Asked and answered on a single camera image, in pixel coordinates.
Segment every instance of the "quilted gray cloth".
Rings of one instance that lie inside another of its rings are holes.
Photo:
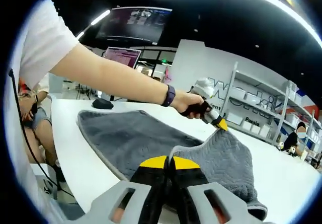
[[[244,200],[252,215],[261,220],[267,215],[267,208],[257,201],[251,153],[229,131],[218,130],[203,143],[144,111],[81,111],[78,125],[93,150],[120,179],[130,179],[146,159],[180,156],[197,162],[209,182],[218,182]]]

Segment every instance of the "black ceiling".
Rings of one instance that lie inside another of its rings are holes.
[[[322,108],[321,47],[298,22],[263,0],[53,1],[75,35],[100,13],[116,6],[173,9],[159,41],[160,46],[177,47],[181,39],[204,41],[208,47],[251,59],[294,81]],[[301,0],[302,8],[319,35],[322,35],[321,2]],[[81,43],[106,48],[108,42],[95,39],[99,26],[98,23],[91,27]]]

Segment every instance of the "metal shelf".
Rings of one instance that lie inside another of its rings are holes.
[[[283,123],[285,123],[287,126],[291,127],[293,130],[296,129],[296,127],[294,127],[290,122],[284,120]]]
[[[238,130],[238,131],[243,132],[243,133],[245,133],[247,135],[255,137],[255,138],[259,139],[259,140],[265,141],[265,142],[267,142],[269,144],[272,143],[271,139],[269,139],[267,137],[260,136],[260,135],[258,135],[256,133],[253,133],[253,132],[249,131],[249,130],[246,130],[246,129],[242,128],[241,126],[239,126],[239,125],[237,125],[237,124],[235,124],[233,122],[227,121],[227,125],[228,125],[228,127],[231,127],[231,128],[233,128],[235,130]]]
[[[250,106],[250,107],[253,107],[253,108],[255,108],[255,109],[257,109],[257,110],[259,110],[259,111],[261,111],[261,112],[264,112],[264,113],[266,113],[266,114],[268,114],[268,115],[270,115],[270,116],[273,116],[273,117],[275,117],[275,118],[277,118],[277,119],[281,119],[281,115],[276,114],[276,113],[274,113],[274,112],[272,112],[272,111],[270,111],[270,110],[267,110],[267,109],[265,109],[265,108],[263,108],[263,107],[260,107],[260,106],[258,106],[258,105],[256,105],[256,104],[252,103],[252,102],[248,102],[248,101],[246,101],[245,99],[235,98],[235,97],[232,97],[232,96],[229,96],[229,98],[232,98],[232,99],[234,99],[234,100],[236,100],[236,101],[239,101],[239,102],[241,102],[241,103],[243,103],[243,104],[245,104],[245,105],[248,105],[248,106]]]
[[[294,110],[298,113],[300,113],[301,115],[303,116],[307,116],[309,117],[309,119],[312,119],[313,118],[313,124],[315,127],[319,128],[319,129],[322,129],[322,126],[319,124],[319,122],[314,118],[312,117],[312,115],[303,107],[297,105],[293,100],[291,99],[288,99],[288,106],[291,107],[291,108],[294,108]]]
[[[238,70],[236,70],[235,79],[250,84],[258,89],[263,90],[264,92],[272,94],[273,96],[285,96],[285,92],[281,91],[280,89],[265,83],[254,76],[239,72]]]

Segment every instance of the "face mask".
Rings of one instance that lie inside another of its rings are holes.
[[[305,132],[298,132],[298,133],[297,133],[297,136],[298,136],[298,138],[303,139],[303,138],[305,138],[305,137],[306,137],[306,133],[305,133]]]

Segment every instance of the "white t-shirt sleeve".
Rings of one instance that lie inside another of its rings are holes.
[[[77,44],[53,2],[42,0],[30,15],[20,76],[28,87],[34,88]]]

